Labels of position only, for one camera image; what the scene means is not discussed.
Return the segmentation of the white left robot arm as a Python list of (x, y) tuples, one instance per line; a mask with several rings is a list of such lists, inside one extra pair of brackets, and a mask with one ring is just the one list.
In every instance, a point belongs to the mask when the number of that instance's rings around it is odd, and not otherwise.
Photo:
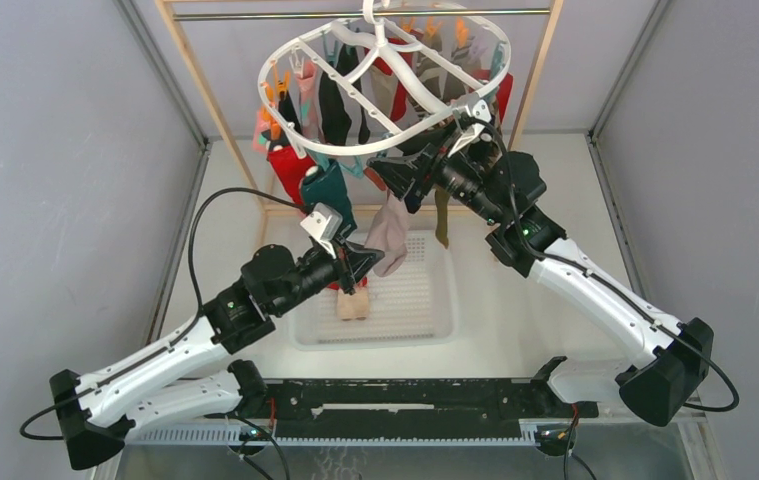
[(331, 284), (353, 289), (383, 258), (343, 241), (294, 258), (282, 245), (260, 248), (240, 278), (161, 340), (101, 370), (63, 370), (50, 379), (71, 467), (95, 467), (142, 434), (185, 419), (238, 411), (260, 414), (267, 387), (255, 364), (234, 354), (275, 329), (275, 319)]

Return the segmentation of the red and beige sock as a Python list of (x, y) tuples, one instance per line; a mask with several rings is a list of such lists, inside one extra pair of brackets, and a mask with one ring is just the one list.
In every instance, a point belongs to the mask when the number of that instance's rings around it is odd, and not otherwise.
[(352, 294), (344, 292), (337, 283), (332, 283), (328, 289), (336, 292), (336, 316), (339, 320), (364, 321), (370, 314), (370, 297), (368, 279), (364, 278), (354, 287)]

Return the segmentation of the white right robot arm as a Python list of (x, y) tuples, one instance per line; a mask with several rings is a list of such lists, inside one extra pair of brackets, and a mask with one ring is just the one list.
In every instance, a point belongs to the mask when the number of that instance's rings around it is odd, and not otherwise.
[(614, 361), (552, 361), (533, 402), (547, 416), (571, 403), (618, 399), (648, 424), (663, 427), (683, 408), (713, 366), (712, 328), (668, 314), (596, 265), (537, 200), (546, 192), (540, 168), (509, 151), (483, 170), (467, 153), (435, 146), (368, 165), (398, 197), (435, 187), (493, 225), (486, 242), (496, 260), (567, 300), (619, 348)]

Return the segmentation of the dark teal sock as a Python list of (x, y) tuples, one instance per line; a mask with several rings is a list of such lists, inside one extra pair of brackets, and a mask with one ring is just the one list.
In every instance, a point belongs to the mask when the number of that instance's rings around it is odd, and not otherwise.
[(341, 217), (338, 233), (348, 237), (357, 229), (342, 169), (337, 161), (330, 160), (327, 167), (310, 167), (300, 182), (300, 195), (307, 205), (322, 203)]

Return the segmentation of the grey mauve sock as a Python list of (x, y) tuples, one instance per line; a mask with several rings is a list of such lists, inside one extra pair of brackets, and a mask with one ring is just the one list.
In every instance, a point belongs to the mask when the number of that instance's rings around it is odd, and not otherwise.
[(381, 250), (383, 258), (373, 267), (378, 277), (393, 274), (405, 261), (409, 213), (405, 204), (388, 192), (387, 199), (373, 218), (364, 246)]

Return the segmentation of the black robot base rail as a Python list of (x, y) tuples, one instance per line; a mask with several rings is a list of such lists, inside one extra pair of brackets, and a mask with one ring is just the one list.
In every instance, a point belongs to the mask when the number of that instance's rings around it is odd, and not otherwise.
[(237, 408), (279, 439), (354, 441), (519, 440), (521, 426), (593, 419), (594, 402), (560, 400), (544, 377), (269, 379), (264, 397)]

